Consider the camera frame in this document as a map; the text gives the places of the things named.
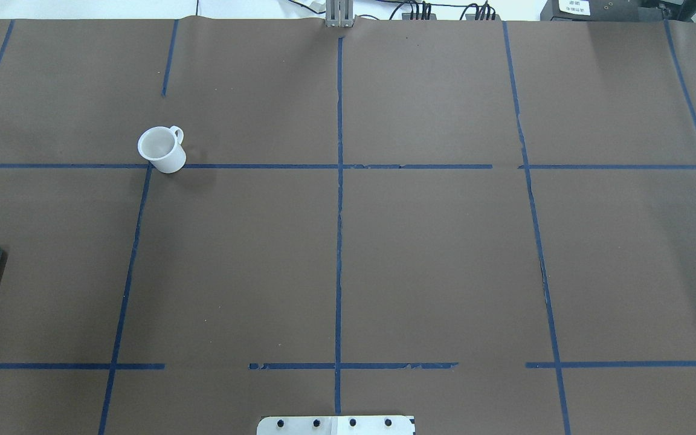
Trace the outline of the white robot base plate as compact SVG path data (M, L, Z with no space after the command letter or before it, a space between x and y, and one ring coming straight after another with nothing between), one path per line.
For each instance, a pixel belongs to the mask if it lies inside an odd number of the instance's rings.
M268 416L257 434L415 434L413 416Z

